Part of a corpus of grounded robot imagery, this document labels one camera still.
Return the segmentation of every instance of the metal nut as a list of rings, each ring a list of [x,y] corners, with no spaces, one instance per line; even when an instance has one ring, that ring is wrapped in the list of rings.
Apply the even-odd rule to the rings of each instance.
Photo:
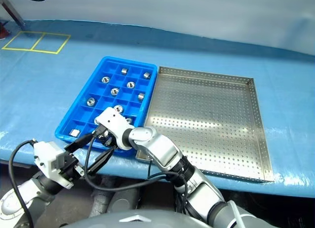
[[[109,82],[109,80],[110,80],[110,78],[105,76],[105,77],[102,78],[102,83],[107,84]]]
[[[94,98],[89,98],[87,100],[87,105],[88,106],[94,106],[94,104],[95,104],[95,99]]]
[[[128,72],[128,69],[127,69],[127,68],[122,68],[122,74],[123,74],[123,75],[126,75],[127,72]]]
[[[150,79],[150,78],[151,78],[151,75],[150,75],[150,73],[145,72],[145,73],[143,74],[143,77],[144,77],[145,79]]]
[[[122,106],[120,106],[120,105],[114,106],[114,109],[115,109],[118,113],[122,113],[123,110],[124,110],[124,108],[123,108]]]
[[[113,96],[116,96],[119,92],[119,89],[118,88],[113,88],[110,93],[113,95]]]
[[[128,82],[127,83],[127,87],[130,88],[130,89],[133,89],[135,86],[135,83],[134,82]]]
[[[132,123],[132,119],[131,118],[126,118],[126,121],[127,121],[128,124]]]
[[[80,131],[77,129],[72,129],[69,133],[69,135],[73,136],[73,137],[78,137],[80,134]]]
[[[139,93],[138,100],[142,101],[143,99],[144,99],[144,94],[143,93]]]

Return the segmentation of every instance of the perforated metal tray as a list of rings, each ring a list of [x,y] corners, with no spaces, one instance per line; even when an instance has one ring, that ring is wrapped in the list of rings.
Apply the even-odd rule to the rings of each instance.
[[[273,181],[252,78],[160,67],[145,126],[204,172]]]

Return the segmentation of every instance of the yellow tape line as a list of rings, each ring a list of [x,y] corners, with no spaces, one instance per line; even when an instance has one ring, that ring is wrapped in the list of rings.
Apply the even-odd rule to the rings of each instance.
[[[13,47],[7,47],[14,39],[16,39],[17,36],[19,36],[21,33],[41,33],[42,36],[34,43],[34,45],[28,49],[28,48],[13,48]],[[60,48],[56,51],[45,51],[45,50],[37,50],[35,47],[37,44],[43,39],[45,35],[58,35],[58,36],[67,36],[67,39],[62,43]],[[34,32],[34,31],[19,31],[6,45],[2,47],[2,50],[12,50],[12,51],[26,51],[26,52],[40,52],[40,53],[48,53],[48,54],[58,54],[63,47],[66,45],[66,43],[69,41],[71,38],[71,35],[69,34],[61,34],[61,33],[47,33],[47,32]]]

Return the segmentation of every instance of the white wall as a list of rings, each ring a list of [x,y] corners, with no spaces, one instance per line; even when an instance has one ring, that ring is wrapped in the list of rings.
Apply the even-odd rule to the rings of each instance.
[[[315,55],[315,0],[10,0],[25,20],[131,24]]]

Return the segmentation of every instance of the tray rim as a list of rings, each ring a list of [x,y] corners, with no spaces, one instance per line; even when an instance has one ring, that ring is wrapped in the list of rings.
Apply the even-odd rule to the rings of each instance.
[[[268,150],[268,146],[267,146],[267,140],[266,140],[266,137],[265,137],[264,125],[263,125],[263,121],[262,121],[261,114],[260,114],[258,95],[257,95],[256,87],[255,87],[255,84],[254,84],[254,78],[160,66],[159,69],[158,69],[157,78],[156,78],[156,81],[155,81],[155,84],[154,84],[152,97],[150,99],[150,104],[149,104],[149,108],[148,108],[148,111],[147,111],[146,119],[144,121],[144,126],[147,126],[147,121],[149,119],[149,113],[150,113],[150,110],[151,110],[151,107],[152,107],[152,99],[154,97],[155,89],[156,89],[157,83],[158,83],[159,78],[160,78],[161,75],[170,75],[170,76],[178,76],[178,77],[184,77],[184,78],[193,78],[193,79],[205,80],[204,78],[200,78],[200,77],[198,78],[198,77],[182,76],[182,75],[179,75],[179,74],[167,74],[167,73],[165,73],[165,71],[168,70],[168,69],[175,70],[175,71],[178,71],[178,72],[185,72],[185,73],[189,73],[189,74],[204,73],[205,76],[215,76],[215,77],[218,77],[218,78],[223,77],[224,79],[232,80],[232,81],[234,81],[232,84],[247,85],[248,87],[251,85],[254,95],[252,96],[252,94],[250,94],[250,100],[251,100],[251,104],[252,104],[253,100],[255,100],[255,102],[257,104],[257,113],[259,114],[259,120],[260,120],[260,124],[261,124],[260,132],[258,132],[258,133],[262,134],[263,139],[264,139],[263,141],[264,141],[264,144],[265,144],[265,147],[266,147],[265,150],[267,152],[265,157],[266,157],[266,160],[267,160],[267,163],[268,163],[269,172],[266,172],[265,168],[263,167],[262,158],[261,158],[262,157],[261,147],[259,145],[259,140],[258,140],[258,137],[257,137],[257,133],[255,133],[255,137],[256,137],[257,144],[258,144],[260,165],[261,165],[261,170],[262,170],[264,179],[258,179],[258,178],[253,178],[253,177],[245,177],[245,176],[240,176],[240,175],[235,175],[235,174],[228,174],[228,173],[222,173],[222,172],[217,172],[217,171],[207,171],[207,170],[203,170],[203,169],[201,171],[203,173],[205,173],[205,174],[216,175],[216,176],[223,176],[223,177],[228,177],[228,178],[236,178],[236,179],[245,180],[245,181],[273,182],[274,181],[274,174],[273,174],[273,169],[272,169],[272,165],[271,165],[271,161],[270,161],[269,150]],[[243,80],[244,82],[240,83],[240,82],[238,82],[237,79]],[[220,80],[211,80],[211,79],[208,79],[207,81],[218,81],[218,82],[231,83],[229,81],[220,81]],[[256,126],[256,122],[254,120],[255,117],[254,117],[254,114],[253,114],[253,109],[251,110],[251,113],[252,113],[252,116],[253,116],[253,123],[254,123],[255,129],[256,129],[257,126]],[[149,157],[146,156],[145,154],[143,154],[140,151],[137,152],[136,159],[141,161],[141,162],[145,162],[145,163],[150,161]]]
[[[66,111],[66,113],[64,114],[62,120],[59,122],[57,128],[55,129],[55,137],[67,142],[67,143],[71,143],[74,140],[76,140],[75,137],[69,136],[69,135],[65,135],[62,134],[62,129],[66,127],[66,124],[69,122],[69,117],[73,114],[73,111],[75,110],[75,108],[77,106],[79,106],[80,104],[78,103],[80,101],[80,99],[82,98],[82,96],[87,92],[87,89],[89,88],[89,86],[91,85],[91,83],[93,83],[94,81],[94,77],[98,74],[98,71],[100,70],[100,68],[102,67],[102,65],[105,62],[111,62],[111,61],[116,61],[116,62],[128,62],[129,65],[145,65],[145,66],[149,66],[150,68],[152,68],[152,75],[151,75],[151,79],[150,79],[150,83],[149,83],[149,88],[147,89],[147,98],[144,98],[143,102],[141,103],[139,112],[140,114],[136,117],[136,120],[134,122],[134,126],[135,127],[139,127],[142,126],[144,124],[145,121],[145,117],[147,115],[147,109],[149,109],[149,105],[150,105],[150,101],[151,101],[151,97],[153,94],[153,86],[156,83],[156,78],[158,75],[158,67],[154,64],[150,64],[150,63],[144,63],[144,62],[138,62],[138,61],[133,61],[133,60],[128,60],[128,59],[122,59],[122,58],[118,58],[118,57],[112,57],[112,56],[105,56],[103,57],[100,62],[97,64],[97,66],[95,67],[95,69],[92,71],[91,75],[89,76],[89,78],[87,79],[86,83],[83,85],[82,89],[80,90],[80,92],[78,93],[78,95],[75,97],[75,99],[73,100],[73,102],[71,103],[71,106],[69,107],[69,109]],[[98,151],[106,151],[108,150],[108,148],[106,147],[99,147],[97,144],[95,144],[95,146],[93,146],[93,149],[98,150]],[[118,151],[115,152],[116,155],[120,155],[126,158],[130,158],[132,156],[135,155],[135,150],[131,149],[131,150],[122,150],[119,149]]]

